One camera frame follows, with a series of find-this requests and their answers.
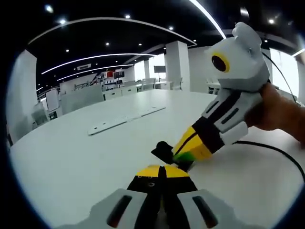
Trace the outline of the person's right hand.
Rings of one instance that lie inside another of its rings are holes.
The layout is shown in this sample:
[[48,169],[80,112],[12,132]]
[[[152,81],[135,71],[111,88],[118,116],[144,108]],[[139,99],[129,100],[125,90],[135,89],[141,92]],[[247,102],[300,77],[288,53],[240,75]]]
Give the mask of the person's right hand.
[[262,102],[245,117],[248,127],[261,130],[280,129],[300,144],[305,144],[305,108],[281,96],[271,83],[266,83],[261,91]]

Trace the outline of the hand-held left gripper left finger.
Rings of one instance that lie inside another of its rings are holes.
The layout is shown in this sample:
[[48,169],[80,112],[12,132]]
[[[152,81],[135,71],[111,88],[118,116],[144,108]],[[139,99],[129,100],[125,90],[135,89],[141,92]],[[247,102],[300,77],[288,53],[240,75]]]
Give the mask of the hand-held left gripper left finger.
[[153,229],[161,202],[162,166],[140,170],[126,189],[119,188],[92,206],[89,216],[60,229]]

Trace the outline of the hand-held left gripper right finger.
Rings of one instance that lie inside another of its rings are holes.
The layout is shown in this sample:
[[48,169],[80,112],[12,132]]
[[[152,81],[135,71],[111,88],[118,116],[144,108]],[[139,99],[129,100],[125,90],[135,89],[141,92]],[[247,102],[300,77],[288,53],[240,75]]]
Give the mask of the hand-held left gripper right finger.
[[171,229],[240,229],[233,208],[205,189],[188,173],[163,166],[163,203]]

